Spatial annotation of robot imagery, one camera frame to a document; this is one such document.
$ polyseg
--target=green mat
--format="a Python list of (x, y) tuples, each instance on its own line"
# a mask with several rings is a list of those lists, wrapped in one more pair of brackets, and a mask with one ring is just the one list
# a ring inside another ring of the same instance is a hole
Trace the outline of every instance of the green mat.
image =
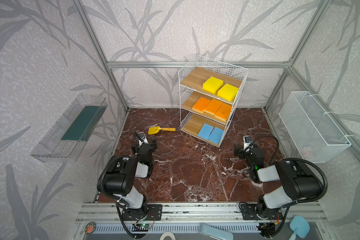
[(61, 139), (88, 141), (106, 108), (106, 106), (85, 106)]

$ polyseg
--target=light blue plastic object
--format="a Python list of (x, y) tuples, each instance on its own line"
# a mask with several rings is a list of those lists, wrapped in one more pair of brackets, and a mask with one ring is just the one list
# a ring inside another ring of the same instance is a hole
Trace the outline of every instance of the light blue plastic object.
[(209, 135), (211, 134), (213, 130), (213, 127), (211, 125), (208, 125), (206, 123), (204, 123), (202, 129), (200, 130), (199, 134), (197, 136), (204, 138), (204, 139), (208, 139)]
[(215, 129), (212, 131), (211, 135), (209, 136), (208, 140), (216, 144), (219, 144), (220, 139), (223, 136), (223, 133), (224, 133), (223, 130), (221, 130), (218, 127), (215, 127)]
[(200, 225), (199, 233), (210, 236), (211, 238), (221, 239), (221, 240), (233, 240), (233, 234), (226, 232), (202, 223)]
[(302, 216), (295, 216), (292, 222), (289, 224), (289, 227), (292, 229), (293, 233), (289, 237), (289, 240), (295, 240), (296, 235), (300, 238), (305, 238), (311, 229), (309, 223)]

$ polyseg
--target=sponge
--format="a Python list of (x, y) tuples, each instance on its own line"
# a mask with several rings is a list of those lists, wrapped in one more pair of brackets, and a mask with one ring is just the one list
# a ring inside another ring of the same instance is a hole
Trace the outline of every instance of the sponge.
[(230, 84), (225, 84), (218, 92), (217, 96), (224, 98), (227, 101), (232, 101), (235, 97), (239, 89)]
[(204, 139), (208, 139), (209, 135), (211, 134), (213, 130), (213, 127), (211, 125), (208, 125), (206, 123), (204, 123), (202, 129), (200, 130), (199, 134), (197, 135), (198, 137), (204, 138)]
[(204, 109), (206, 108), (206, 106), (208, 105), (208, 103), (210, 103), (211, 100), (210, 99), (206, 99), (204, 97), (201, 97), (197, 100), (197, 102), (193, 105), (192, 110), (202, 114), (204, 112)]
[(223, 80), (220, 80), (215, 77), (210, 77), (208, 80), (203, 83), (203, 89), (216, 94), (217, 90), (219, 90), (223, 86), (224, 82)]
[(231, 114), (231, 110), (232, 110), (231, 105), (223, 103), (215, 113), (215, 117), (221, 119), (222, 121), (226, 121), (229, 115)]
[(209, 135), (208, 140), (211, 142), (214, 142), (216, 144), (219, 144), (221, 137), (223, 136), (224, 131), (221, 130), (218, 127), (215, 127), (215, 129), (212, 131), (212, 133)]
[(222, 101), (219, 101), (217, 99), (212, 99), (212, 101), (206, 106), (204, 112), (211, 114), (212, 116), (215, 115), (215, 113), (217, 112), (217, 110), (221, 107), (221, 105), (223, 104)]

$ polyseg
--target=dark red marble surface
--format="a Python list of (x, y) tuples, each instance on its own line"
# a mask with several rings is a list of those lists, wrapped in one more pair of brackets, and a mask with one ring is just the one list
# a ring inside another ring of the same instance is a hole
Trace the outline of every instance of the dark red marble surface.
[[(154, 171), (149, 179), (136, 178), (134, 186), (149, 202), (250, 202), (280, 186), (279, 182), (252, 182), (246, 163), (233, 155), (233, 144), (242, 146), (243, 136), (255, 139), (271, 134), (260, 108), (236, 109), (220, 148), (180, 131), (179, 117), (179, 109), (131, 109), (115, 151), (115, 155), (132, 154), (131, 135), (135, 129), (149, 136), (151, 126), (176, 127), (176, 132), (159, 131), (148, 137), (157, 140)], [(265, 151), (267, 164), (276, 142), (263, 137), (257, 143)], [(275, 159), (282, 159), (280, 152)], [(99, 202), (113, 202), (113, 199), (100, 195)]]

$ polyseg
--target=light blue spatula head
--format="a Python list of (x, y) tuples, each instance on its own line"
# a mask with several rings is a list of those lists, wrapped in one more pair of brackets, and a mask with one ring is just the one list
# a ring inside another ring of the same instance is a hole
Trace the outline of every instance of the light blue spatula head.
[(295, 216), (289, 227), (295, 232), (300, 238), (305, 238), (309, 232), (309, 223), (302, 216)]

